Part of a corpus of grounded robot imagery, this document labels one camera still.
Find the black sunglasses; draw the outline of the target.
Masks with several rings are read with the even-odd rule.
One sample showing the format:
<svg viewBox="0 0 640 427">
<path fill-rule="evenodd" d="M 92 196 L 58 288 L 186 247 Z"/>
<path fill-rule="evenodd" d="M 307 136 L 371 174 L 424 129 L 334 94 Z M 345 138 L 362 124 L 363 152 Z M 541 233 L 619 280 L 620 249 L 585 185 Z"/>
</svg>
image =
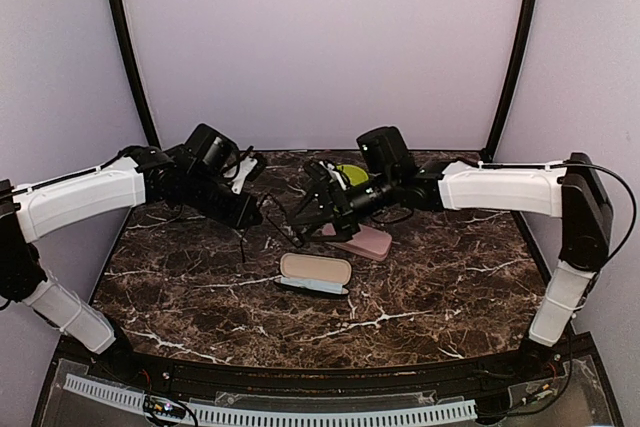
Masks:
<svg viewBox="0 0 640 427">
<path fill-rule="evenodd" d="M 268 214 L 262 214 L 263 207 L 273 205 L 282 214 L 283 220 L 280 223 L 275 222 Z M 284 239 L 291 244 L 294 248 L 302 248 L 306 241 L 303 239 L 302 234 L 296 231 L 287 220 L 287 211 L 282 202 L 271 193 L 262 195 L 257 203 L 258 213 L 262 215 L 263 220 L 266 220 L 276 231 L 284 237 Z M 241 229 L 239 238 L 239 252 L 241 263 L 244 264 L 247 261 L 247 255 L 244 247 L 244 243 L 247 234 L 251 227 Z"/>
</svg>

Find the pink glasses case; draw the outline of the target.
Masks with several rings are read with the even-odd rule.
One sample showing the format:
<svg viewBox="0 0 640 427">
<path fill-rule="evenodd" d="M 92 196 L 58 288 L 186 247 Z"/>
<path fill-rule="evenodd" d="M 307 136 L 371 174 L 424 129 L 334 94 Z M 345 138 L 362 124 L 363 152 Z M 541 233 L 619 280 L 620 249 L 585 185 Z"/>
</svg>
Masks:
<svg viewBox="0 0 640 427">
<path fill-rule="evenodd" d="M 390 252 L 392 236 L 381 230 L 360 225 L 360 231 L 351 240 L 329 242 L 329 245 L 373 261 L 383 261 Z"/>
</svg>

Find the black glasses case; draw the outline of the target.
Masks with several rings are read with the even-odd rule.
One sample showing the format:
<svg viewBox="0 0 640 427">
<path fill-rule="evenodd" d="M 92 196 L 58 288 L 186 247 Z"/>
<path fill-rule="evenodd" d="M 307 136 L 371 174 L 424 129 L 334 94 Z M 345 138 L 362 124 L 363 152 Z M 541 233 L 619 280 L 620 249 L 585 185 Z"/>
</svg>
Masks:
<svg viewBox="0 0 640 427">
<path fill-rule="evenodd" d="M 279 274 L 274 279 L 274 283 L 276 285 L 283 288 L 301 290 L 304 293 L 342 297 L 346 296 L 349 291 L 344 295 L 335 295 L 297 287 L 290 287 L 287 285 L 282 285 L 279 282 L 281 276 L 330 281 L 340 283 L 345 289 L 347 289 L 346 285 L 350 282 L 352 276 L 352 266 L 348 261 L 344 259 L 296 253 L 286 253 L 280 259 Z"/>
</svg>

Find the blue cleaning cloth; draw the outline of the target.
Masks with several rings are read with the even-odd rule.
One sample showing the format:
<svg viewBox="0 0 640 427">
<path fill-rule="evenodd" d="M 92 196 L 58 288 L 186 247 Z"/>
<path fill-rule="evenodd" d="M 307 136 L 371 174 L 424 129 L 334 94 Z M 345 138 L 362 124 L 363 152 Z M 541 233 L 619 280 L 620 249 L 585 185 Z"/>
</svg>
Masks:
<svg viewBox="0 0 640 427">
<path fill-rule="evenodd" d="M 340 283 L 311 279 L 311 278 L 295 278 L 295 277 L 286 277 L 281 276 L 279 282 L 282 285 L 287 285 L 290 287 L 297 287 L 306 290 L 313 290 L 323 293 L 335 294 L 335 295 L 344 295 L 348 292 L 347 289 L 343 287 Z"/>
</svg>

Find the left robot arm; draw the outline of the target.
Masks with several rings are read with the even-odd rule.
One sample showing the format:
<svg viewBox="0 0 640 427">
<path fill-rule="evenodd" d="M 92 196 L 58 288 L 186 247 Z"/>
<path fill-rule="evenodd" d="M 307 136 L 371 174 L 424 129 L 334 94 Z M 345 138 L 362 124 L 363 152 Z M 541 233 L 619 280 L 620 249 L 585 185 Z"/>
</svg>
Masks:
<svg viewBox="0 0 640 427">
<path fill-rule="evenodd" d="M 198 125 L 182 144 L 167 150 L 129 146 L 109 161 L 65 176 L 14 187 L 1 183 L 1 296 L 23 303 L 102 355 L 101 364 L 120 383 L 141 374 L 140 359 L 117 344 L 114 324 L 41 266 L 36 241 L 51 232 L 119 209 L 164 202 L 187 206 L 227 227 L 261 223 L 257 198 L 244 186 L 267 161 L 214 128 Z"/>
</svg>

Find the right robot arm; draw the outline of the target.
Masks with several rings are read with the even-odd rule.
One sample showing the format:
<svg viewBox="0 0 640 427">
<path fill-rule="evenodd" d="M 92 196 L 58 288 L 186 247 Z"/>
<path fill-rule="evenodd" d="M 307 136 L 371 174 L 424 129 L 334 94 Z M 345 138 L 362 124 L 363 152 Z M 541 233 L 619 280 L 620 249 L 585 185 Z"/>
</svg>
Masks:
<svg viewBox="0 0 640 427">
<path fill-rule="evenodd" d="M 489 209 L 546 215 L 562 221 L 562 246 L 544 298 L 529 327 L 528 343 L 510 360 L 521 381 L 534 379 L 586 298 L 599 272 L 616 255 L 611 248 L 613 206 L 599 176 L 604 168 L 576 152 L 565 161 L 486 163 L 465 160 L 418 166 L 395 126 L 360 135 L 357 144 L 369 178 L 358 185 L 326 161 L 309 161 L 303 200 L 287 222 L 303 240 L 347 241 L 360 222 L 398 205 L 409 211 Z"/>
</svg>

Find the green bowl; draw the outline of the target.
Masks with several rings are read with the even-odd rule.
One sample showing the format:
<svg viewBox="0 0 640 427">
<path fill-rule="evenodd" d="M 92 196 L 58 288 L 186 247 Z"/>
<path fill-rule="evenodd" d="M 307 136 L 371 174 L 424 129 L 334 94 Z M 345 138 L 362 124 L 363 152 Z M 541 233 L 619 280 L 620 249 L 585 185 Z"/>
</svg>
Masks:
<svg viewBox="0 0 640 427">
<path fill-rule="evenodd" d="M 369 180 L 369 174 L 361 167 L 352 164 L 340 164 L 337 170 L 348 180 L 350 186 L 357 186 Z"/>
</svg>

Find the black front rail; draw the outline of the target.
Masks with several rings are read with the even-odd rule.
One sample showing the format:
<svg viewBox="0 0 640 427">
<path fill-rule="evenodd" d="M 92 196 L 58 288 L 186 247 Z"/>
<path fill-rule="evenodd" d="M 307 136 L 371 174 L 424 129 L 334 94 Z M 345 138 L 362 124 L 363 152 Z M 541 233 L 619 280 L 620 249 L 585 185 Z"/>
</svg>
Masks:
<svg viewBox="0 0 640 427">
<path fill-rule="evenodd" d="M 518 354 L 508 351 L 466 360 L 423 363 L 403 367 L 366 369 L 276 369 L 225 366 L 149 354 L 136 355 L 148 376 L 133 381 L 138 388 L 180 400 L 212 399 L 222 392 L 311 398 L 373 396 L 434 391 L 440 398 L 501 395 L 517 384 L 514 378 L 497 380 L 482 370 L 501 372 Z"/>
</svg>

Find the left black frame post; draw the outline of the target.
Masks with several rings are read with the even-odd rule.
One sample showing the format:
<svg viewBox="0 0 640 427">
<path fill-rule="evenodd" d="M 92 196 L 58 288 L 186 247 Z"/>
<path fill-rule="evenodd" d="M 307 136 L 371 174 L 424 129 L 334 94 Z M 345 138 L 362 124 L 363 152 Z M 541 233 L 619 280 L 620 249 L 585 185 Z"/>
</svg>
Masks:
<svg viewBox="0 0 640 427">
<path fill-rule="evenodd" d="M 160 147 L 161 141 L 152 118 L 129 29 L 124 0 L 108 0 L 112 23 L 136 114 L 148 145 Z"/>
</svg>

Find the black frame post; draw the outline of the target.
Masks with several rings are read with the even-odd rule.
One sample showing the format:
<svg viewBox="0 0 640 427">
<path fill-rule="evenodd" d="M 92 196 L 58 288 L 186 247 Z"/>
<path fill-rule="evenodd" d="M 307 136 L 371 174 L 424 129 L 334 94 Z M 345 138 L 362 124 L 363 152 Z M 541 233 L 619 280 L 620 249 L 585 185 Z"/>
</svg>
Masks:
<svg viewBox="0 0 640 427">
<path fill-rule="evenodd" d="M 484 153 L 489 159 L 496 156 L 502 135 L 504 133 L 509 112 L 513 103 L 514 95 L 521 68 L 524 62 L 525 52 L 528 44 L 530 29 L 534 17 L 536 0 L 521 0 L 518 21 L 511 48 L 511 54 L 504 77 L 499 101 L 497 104 L 494 119 L 491 125 L 489 136 Z"/>
<path fill-rule="evenodd" d="M 148 145 L 160 147 L 161 141 L 152 118 L 129 29 L 124 0 L 108 0 L 112 23 L 136 114 Z"/>
</svg>

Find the right black frame post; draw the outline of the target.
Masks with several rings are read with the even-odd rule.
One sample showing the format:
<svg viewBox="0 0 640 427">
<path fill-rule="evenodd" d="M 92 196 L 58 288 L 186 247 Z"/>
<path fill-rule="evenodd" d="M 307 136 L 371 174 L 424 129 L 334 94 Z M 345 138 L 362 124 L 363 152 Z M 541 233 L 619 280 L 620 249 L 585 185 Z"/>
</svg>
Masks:
<svg viewBox="0 0 640 427">
<path fill-rule="evenodd" d="M 521 68 L 524 62 L 525 52 L 528 44 L 530 29 L 534 17 L 536 0 L 521 0 L 518 21 L 511 48 L 511 54 L 504 77 L 499 101 L 497 104 L 494 119 L 491 125 L 489 136 L 484 153 L 489 159 L 496 156 L 502 135 L 504 133 L 509 112 L 513 103 L 514 95 Z"/>
</svg>

